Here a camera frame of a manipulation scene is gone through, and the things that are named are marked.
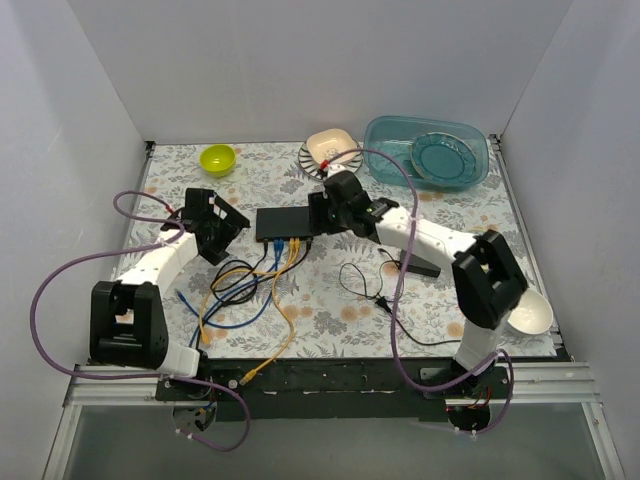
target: yellow-green bowl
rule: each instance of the yellow-green bowl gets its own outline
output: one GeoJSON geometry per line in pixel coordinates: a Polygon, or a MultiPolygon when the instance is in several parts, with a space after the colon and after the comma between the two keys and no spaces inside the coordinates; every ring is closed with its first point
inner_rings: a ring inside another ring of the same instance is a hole
{"type": "Polygon", "coordinates": [[[229,145],[211,145],[200,154],[200,165],[214,177],[229,175],[236,164],[236,152],[229,145]]]}

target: table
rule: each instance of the table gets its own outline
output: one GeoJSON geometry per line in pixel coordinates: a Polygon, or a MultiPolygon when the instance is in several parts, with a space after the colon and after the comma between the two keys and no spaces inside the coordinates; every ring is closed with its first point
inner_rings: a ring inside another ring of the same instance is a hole
{"type": "MultiPolygon", "coordinates": [[[[184,201],[187,187],[201,187],[216,192],[242,212],[252,223],[231,244],[230,258],[240,258],[253,264],[263,252],[255,242],[256,209],[261,207],[307,204],[307,194],[322,185],[307,177],[297,166],[300,143],[253,143],[232,145],[237,153],[237,165],[232,174],[221,179],[207,175],[199,164],[199,155],[206,145],[157,146],[149,160],[144,190],[158,195],[178,207],[184,201]]],[[[358,177],[372,198],[387,197],[409,207],[412,199],[407,188],[381,184],[367,171],[366,165],[358,177]]],[[[140,215],[163,218],[166,211],[151,200],[137,203],[140,215]]],[[[494,228],[502,232],[510,244],[522,270],[533,288],[538,288],[530,252],[519,228],[516,214],[505,186],[500,165],[493,155],[486,180],[470,190],[459,193],[420,192],[421,216],[447,227],[469,232],[494,228]]],[[[134,222],[130,246],[153,242],[158,225],[134,222]]],[[[298,268],[278,282],[278,298],[294,318],[296,337],[283,357],[388,357],[389,316],[372,301],[357,297],[338,283],[338,272],[345,262],[357,264],[368,279],[370,288],[379,285],[379,266],[388,260],[378,251],[378,245],[355,237],[351,233],[321,236],[314,240],[311,252],[298,268]]],[[[398,255],[397,249],[388,249],[398,255]]],[[[124,259],[121,271],[130,268],[139,256],[124,259]]],[[[264,265],[273,262],[269,252],[264,265]]],[[[203,258],[192,261],[176,278],[163,300],[169,334],[182,344],[188,344],[197,319],[179,300],[174,290],[180,290],[199,310],[203,296],[218,267],[203,258]]],[[[387,264],[382,269],[382,293],[392,296],[397,269],[387,264]]],[[[345,270],[344,280],[354,290],[361,290],[354,270],[345,270]]],[[[270,282],[259,288],[253,300],[241,306],[225,308],[214,317],[225,325],[241,323],[253,317],[270,292],[270,282]]],[[[405,327],[423,342],[459,339],[464,317],[457,306],[453,279],[445,274],[437,280],[408,274],[401,300],[399,318],[405,327]]],[[[211,329],[210,357],[263,358],[272,354],[286,338],[288,326],[284,318],[270,306],[253,324],[237,329],[211,329]]],[[[516,337],[505,332],[502,346],[512,356],[554,356],[554,341],[549,333],[535,337],[516,337]]],[[[398,349],[402,356],[452,356],[456,344],[422,347],[398,332],[398,349]]]]}

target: beige plate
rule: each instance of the beige plate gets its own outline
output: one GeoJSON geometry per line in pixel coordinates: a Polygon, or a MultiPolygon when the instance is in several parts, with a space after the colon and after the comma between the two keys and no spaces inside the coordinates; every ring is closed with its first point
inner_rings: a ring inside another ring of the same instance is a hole
{"type": "MultiPolygon", "coordinates": [[[[358,148],[356,141],[347,132],[339,128],[330,128],[324,132],[316,133],[307,140],[307,149],[318,165],[325,160],[331,160],[340,152],[353,148],[358,148]]],[[[350,162],[357,154],[357,152],[354,152],[340,157],[339,160],[336,160],[336,163],[350,162]]]]}

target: gray wall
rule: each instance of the gray wall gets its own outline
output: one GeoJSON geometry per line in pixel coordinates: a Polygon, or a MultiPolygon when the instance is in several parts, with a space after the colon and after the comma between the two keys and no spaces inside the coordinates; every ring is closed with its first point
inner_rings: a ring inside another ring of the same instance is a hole
{"type": "Polygon", "coordinates": [[[69,0],[165,143],[364,137],[379,115],[502,132],[571,0],[69,0]]]}
{"type": "Polygon", "coordinates": [[[565,341],[640,478],[640,4],[575,0],[505,132],[565,341]]]}
{"type": "MultiPolygon", "coordinates": [[[[0,0],[0,478],[40,478],[69,379],[38,356],[31,297],[61,263],[115,247],[111,197],[135,185],[143,144],[64,0],[0,0]]],[[[92,284],[81,266],[45,293],[40,332],[67,366],[87,358],[92,284]]]]}

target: blue plate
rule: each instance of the blue plate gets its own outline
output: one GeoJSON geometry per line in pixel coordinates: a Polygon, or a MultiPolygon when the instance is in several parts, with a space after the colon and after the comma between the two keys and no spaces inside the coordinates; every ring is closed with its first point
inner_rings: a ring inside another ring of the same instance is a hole
{"type": "Polygon", "coordinates": [[[476,176],[476,156],[471,148],[448,133],[418,137],[411,148],[411,164],[422,178],[443,187],[470,183],[476,176]]]}

